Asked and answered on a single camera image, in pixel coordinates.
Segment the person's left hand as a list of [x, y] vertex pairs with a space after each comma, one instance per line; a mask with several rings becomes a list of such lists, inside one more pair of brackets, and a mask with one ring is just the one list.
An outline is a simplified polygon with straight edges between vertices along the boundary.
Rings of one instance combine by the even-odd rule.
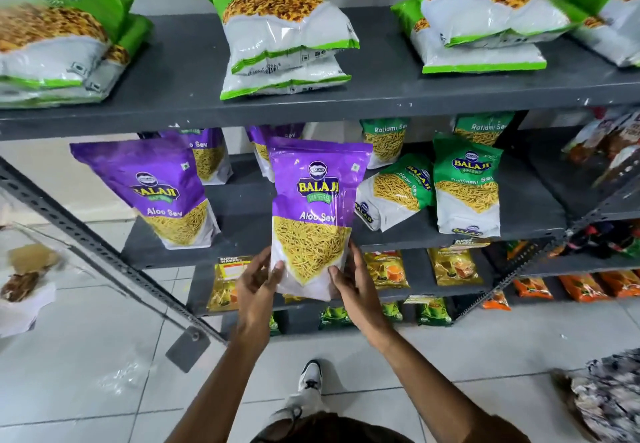
[[269, 290], [271, 247], [254, 256], [236, 282], [236, 339], [263, 350], [269, 342], [269, 318], [276, 292]]

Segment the person's right forearm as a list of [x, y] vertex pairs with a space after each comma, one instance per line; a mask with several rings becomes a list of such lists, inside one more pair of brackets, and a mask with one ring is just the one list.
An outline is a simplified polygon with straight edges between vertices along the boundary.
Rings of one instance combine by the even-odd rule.
[[391, 366], [436, 443], [531, 443], [476, 405], [389, 325], [367, 326], [362, 333]]

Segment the clear plastic wrap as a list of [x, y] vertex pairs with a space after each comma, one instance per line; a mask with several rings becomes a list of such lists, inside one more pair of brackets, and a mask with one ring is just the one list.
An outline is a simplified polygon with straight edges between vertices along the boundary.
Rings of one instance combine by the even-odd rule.
[[115, 371], [101, 376], [96, 386], [113, 396], [123, 396], [142, 389], [147, 380], [150, 364], [146, 360], [128, 360]]

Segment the brown food scraps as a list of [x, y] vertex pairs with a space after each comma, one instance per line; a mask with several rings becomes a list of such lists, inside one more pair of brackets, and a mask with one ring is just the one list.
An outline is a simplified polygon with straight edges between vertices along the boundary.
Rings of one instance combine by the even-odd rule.
[[41, 279], [60, 263], [60, 255], [43, 244], [33, 243], [10, 250], [8, 261], [13, 273], [0, 286], [0, 300], [18, 303], [29, 297]]

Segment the pile of multicoloured packets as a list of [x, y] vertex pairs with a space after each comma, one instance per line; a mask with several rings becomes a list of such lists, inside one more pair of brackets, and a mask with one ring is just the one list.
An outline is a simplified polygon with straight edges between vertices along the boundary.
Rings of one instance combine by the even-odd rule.
[[620, 254], [640, 259], [640, 218], [592, 223], [569, 238], [561, 256], [587, 253], [599, 259]]

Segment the row of lime white packets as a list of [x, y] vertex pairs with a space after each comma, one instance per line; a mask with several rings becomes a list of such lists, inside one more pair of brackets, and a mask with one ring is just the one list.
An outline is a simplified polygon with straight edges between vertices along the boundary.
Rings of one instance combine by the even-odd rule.
[[[0, 108], [105, 100], [151, 34], [135, 0], [0, 0]], [[230, 58], [221, 100], [348, 82], [358, 49], [329, 0], [208, 0]], [[570, 33], [618, 67], [640, 67], [640, 0], [402, 0], [391, 8], [423, 74], [539, 70], [537, 43]]]

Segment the black white patterned cloth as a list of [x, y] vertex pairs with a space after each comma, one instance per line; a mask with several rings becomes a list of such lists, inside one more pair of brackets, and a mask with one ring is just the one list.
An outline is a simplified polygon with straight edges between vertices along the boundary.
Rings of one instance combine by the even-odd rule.
[[589, 443], [640, 443], [640, 348], [550, 372], [554, 388]]

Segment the dark green snack packet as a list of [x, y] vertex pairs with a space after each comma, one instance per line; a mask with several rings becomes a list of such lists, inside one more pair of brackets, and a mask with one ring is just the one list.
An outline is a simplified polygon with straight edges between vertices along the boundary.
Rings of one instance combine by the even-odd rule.
[[493, 146], [515, 115], [516, 112], [460, 114], [453, 120], [452, 132], [471, 142]]
[[409, 153], [357, 188], [355, 212], [371, 231], [385, 232], [435, 206], [433, 163], [423, 153]]
[[362, 119], [362, 141], [372, 145], [368, 170], [380, 169], [397, 161], [404, 145], [408, 117]]
[[433, 147], [438, 231], [481, 239], [499, 237], [495, 173], [503, 151], [443, 133], [433, 139]]

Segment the person's white shoe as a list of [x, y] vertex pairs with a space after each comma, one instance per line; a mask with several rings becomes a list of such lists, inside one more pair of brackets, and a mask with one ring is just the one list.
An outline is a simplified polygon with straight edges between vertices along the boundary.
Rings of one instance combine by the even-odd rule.
[[322, 393], [323, 372], [319, 360], [312, 359], [304, 366], [298, 381], [298, 391], [313, 390]]

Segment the pile of red white packets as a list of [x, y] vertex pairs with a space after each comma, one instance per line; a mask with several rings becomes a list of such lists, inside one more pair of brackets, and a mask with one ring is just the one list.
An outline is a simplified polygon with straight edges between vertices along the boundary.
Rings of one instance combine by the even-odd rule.
[[592, 119], [561, 149], [562, 158], [584, 171], [598, 166], [591, 187], [612, 181], [640, 150], [640, 105], [591, 107]]

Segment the person's left forearm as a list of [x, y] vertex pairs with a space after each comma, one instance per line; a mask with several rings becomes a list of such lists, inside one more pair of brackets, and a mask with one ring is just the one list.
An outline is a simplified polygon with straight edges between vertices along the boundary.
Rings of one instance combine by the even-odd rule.
[[239, 328], [164, 443], [227, 443], [244, 391], [269, 338], [268, 328]]

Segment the person's dark shirt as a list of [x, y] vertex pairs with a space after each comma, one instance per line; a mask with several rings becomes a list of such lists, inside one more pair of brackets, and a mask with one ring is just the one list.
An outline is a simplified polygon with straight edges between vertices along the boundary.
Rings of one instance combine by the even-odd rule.
[[318, 412], [306, 417], [293, 412], [276, 413], [250, 443], [414, 443], [405, 435], [385, 428], [343, 417], [331, 412]]

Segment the orange packet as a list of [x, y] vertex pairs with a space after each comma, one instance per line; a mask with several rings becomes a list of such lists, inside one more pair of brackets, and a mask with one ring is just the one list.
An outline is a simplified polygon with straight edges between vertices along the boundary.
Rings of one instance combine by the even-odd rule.
[[523, 299], [553, 300], [554, 296], [550, 292], [543, 278], [518, 278], [513, 282], [516, 293]]
[[503, 310], [511, 311], [508, 299], [506, 298], [504, 291], [496, 291], [491, 298], [488, 298], [483, 302], [482, 308], [485, 310]]
[[598, 276], [615, 298], [640, 297], [640, 277], [634, 271], [602, 271]]
[[610, 300], [595, 278], [588, 273], [579, 275], [559, 275], [559, 281], [569, 296], [580, 303], [602, 302]]

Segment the grey metal shelving rack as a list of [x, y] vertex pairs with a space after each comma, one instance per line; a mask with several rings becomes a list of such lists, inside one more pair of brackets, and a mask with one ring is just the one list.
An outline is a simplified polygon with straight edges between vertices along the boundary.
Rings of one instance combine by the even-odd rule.
[[[159, 131], [169, 126], [244, 126], [306, 119], [335, 122], [392, 115], [435, 116], [490, 110], [531, 110], [623, 105], [640, 99], [640, 72], [622, 72], [567, 40], [545, 45], [550, 65], [537, 73], [426, 78], [417, 57], [396, 29], [388, 8], [355, 7], [346, 13], [364, 45], [345, 64], [354, 79], [334, 91], [223, 102], [227, 49], [213, 14], [152, 16], [156, 40], [142, 52], [106, 105], [9, 112], [0, 119], [0, 140], [31, 140]], [[87, 252], [185, 318], [182, 336], [167, 357], [186, 371], [209, 342], [227, 344], [236, 316], [223, 316], [223, 332], [208, 325], [196, 305], [179, 302], [144, 269], [212, 262], [223, 255], [253, 253], [266, 245], [274, 190], [258, 180], [248, 156], [237, 161], [241, 178], [230, 192], [207, 194], [221, 208], [221, 240], [191, 253], [161, 254], [161, 243], [136, 221], [123, 253], [117, 252], [63, 205], [0, 156], [0, 194], [8, 194], [74, 239]]]

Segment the white paper sheet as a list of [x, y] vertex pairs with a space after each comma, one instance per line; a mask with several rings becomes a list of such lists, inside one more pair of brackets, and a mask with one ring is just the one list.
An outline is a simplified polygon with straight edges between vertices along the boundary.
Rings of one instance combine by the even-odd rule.
[[29, 331], [41, 309], [56, 301], [56, 284], [39, 285], [20, 302], [0, 300], [0, 339]]

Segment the grey slotted side rack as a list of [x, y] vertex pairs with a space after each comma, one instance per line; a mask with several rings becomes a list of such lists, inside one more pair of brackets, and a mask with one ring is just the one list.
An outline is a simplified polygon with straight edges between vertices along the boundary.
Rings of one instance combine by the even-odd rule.
[[500, 236], [483, 240], [479, 272], [487, 287], [447, 298], [458, 322], [515, 279], [576, 275], [589, 268], [630, 267], [622, 255], [599, 259], [587, 253], [561, 256], [569, 238], [592, 223], [640, 218], [640, 150], [622, 165], [612, 181], [591, 187], [598, 166], [584, 171], [563, 160], [561, 149], [592, 119], [590, 107], [578, 113], [586, 123], [524, 129], [528, 110], [517, 110], [500, 135], [503, 149], [497, 170]]

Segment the person's right hand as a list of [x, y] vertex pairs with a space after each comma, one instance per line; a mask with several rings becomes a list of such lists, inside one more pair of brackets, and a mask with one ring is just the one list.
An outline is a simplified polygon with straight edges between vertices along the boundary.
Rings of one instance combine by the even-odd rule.
[[352, 239], [349, 240], [345, 269], [342, 272], [350, 278], [350, 291], [341, 297], [344, 308], [367, 341], [383, 353], [393, 339], [394, 330], [383, 315], [378, 291], [364, 256]]

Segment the purple snack packet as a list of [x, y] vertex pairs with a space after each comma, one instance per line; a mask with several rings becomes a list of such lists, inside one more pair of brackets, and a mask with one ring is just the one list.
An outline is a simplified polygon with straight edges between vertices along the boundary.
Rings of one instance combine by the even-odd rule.
[[220, 233], [193, 152], [179, 138], [76, 142], [70, 153], [131, 207], [167, 250], [208, 248]]
[[345, 266], [372, 145], [272, 137], [267, 148], [276, 189], [270, 268], [284, 264], [276, 292], [330, 302], [329, 267]]
[[227, 144], [221, 128], [176, 129], [158, 132], [159, 137], [180, 137], [195, 157], [202, 185], [224, 185], [232, 176]]
[[301, 139], [305, 131], [305, 123], [246, 126], [248, 140], [250, 141], [260, 172], [264, 178], [274, 182], [274, 174], [269, 160], [267, 142], [270, 137], [286, 137]]

